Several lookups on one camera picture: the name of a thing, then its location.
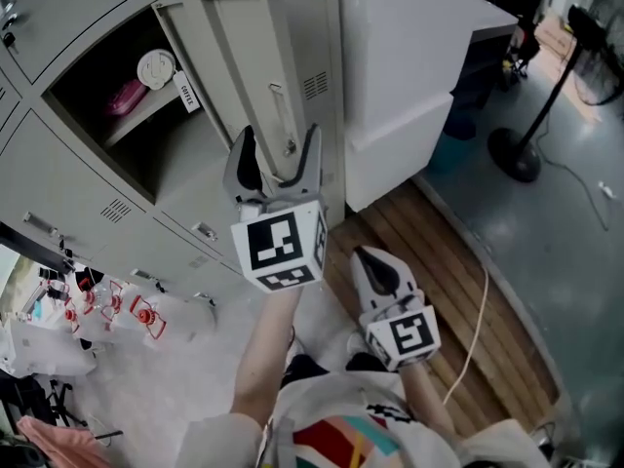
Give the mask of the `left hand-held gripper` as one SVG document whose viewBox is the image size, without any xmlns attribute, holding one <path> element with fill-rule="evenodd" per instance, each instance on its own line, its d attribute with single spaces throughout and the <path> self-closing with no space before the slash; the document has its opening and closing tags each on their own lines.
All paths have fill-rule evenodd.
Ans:
<svg viewBox="0 0 624 468">
<path fill-rule="evenodd" d="M 267 200 L 256 160 L 254 129 L 240 132 L 228 155 L 223 187 L 239 212 L 231 233 L 244 277 L 265 293 L 277 293 L 322 280 L 327 222 L 321 187 L 322 134 L 307 131 L 295 176 L 278 184 Z"/>
</svg>

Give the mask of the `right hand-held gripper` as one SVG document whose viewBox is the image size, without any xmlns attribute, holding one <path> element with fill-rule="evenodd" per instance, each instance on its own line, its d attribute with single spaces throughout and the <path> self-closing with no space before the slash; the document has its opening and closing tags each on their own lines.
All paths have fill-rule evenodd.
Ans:
<svg viewBox="0 0 624 468">
<path fill-rule="evenodd" d="M 408 265 L 385 250 L 358 246 L 351 268 L 362 308 L 369 310 L 359 324 L 384 367 L 397 371 L 430 359 L 441 347 L 436 314 L 415 291 Z"/>
</svg>

